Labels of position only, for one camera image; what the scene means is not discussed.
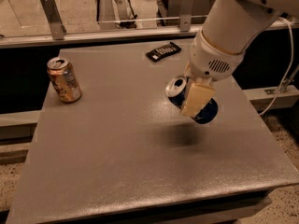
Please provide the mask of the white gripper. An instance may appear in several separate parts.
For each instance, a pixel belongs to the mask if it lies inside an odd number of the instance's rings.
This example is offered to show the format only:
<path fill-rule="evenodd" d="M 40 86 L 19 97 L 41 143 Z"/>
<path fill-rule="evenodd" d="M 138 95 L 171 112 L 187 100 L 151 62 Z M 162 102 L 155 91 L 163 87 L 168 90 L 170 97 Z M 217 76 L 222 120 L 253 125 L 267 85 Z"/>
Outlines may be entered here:
<path fill-rule="evenodd" d="M 183 75 L 187 82 L 190 77 L 219 81 L 229 77 L 243 58 L 243 53 L 229 54 L 216 49 L 208 43 L 203 33 L 199 32 L 192 42 Z M 215 92 L 211 86 L 193 82 L 187 89 L 180 114 L 194 118 L 207 105 Z"/>

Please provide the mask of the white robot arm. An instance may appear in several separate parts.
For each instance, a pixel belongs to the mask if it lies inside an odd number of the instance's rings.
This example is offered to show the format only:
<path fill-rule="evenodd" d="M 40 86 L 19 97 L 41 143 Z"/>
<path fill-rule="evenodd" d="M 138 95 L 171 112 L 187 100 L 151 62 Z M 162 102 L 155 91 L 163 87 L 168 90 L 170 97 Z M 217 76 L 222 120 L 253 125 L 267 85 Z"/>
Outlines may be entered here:
<path fill-rule="evenodd" d="M 192 42 L 180 113 L 195 117 L 215 94 L 213 83 L 230 76 L 255 37 L 283 13 L 298 18 L 299 0 L 216 0 Z"/>

